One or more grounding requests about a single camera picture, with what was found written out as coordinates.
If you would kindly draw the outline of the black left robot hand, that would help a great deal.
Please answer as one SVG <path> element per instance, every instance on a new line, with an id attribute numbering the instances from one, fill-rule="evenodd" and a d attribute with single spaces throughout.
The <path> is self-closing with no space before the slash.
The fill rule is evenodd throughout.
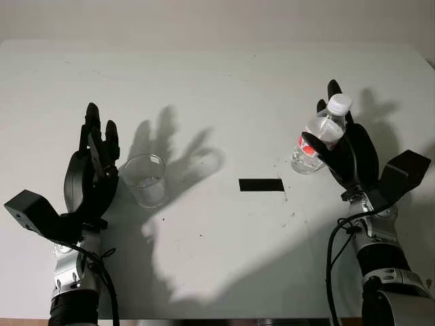
<path id="1" fill-rule="evenodd" d="M 99 108 L 89 103 L 80 131 L 78 150 L 71 156 L 64 181 L 69 215 L 89 228 L 104 230 L 103 216 L 116 194 L 120 158 L 117 126 L 109 120 L 101 132 Z"/>

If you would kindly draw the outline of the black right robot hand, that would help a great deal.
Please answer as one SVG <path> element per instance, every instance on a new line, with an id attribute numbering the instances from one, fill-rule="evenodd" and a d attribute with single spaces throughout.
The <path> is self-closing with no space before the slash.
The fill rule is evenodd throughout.
<path id="1" fill-rule="evenodd" d="M 298 146 L 306 157 L 328 167 L 345 189 L 341 198 L 346 201 L 377 184 L 379 159 L 368 132 L 353 120 L 352 99 L 334 79 L 327 91 L 328 101 L 318 101 L 316 116 L 301 133 Z"/>

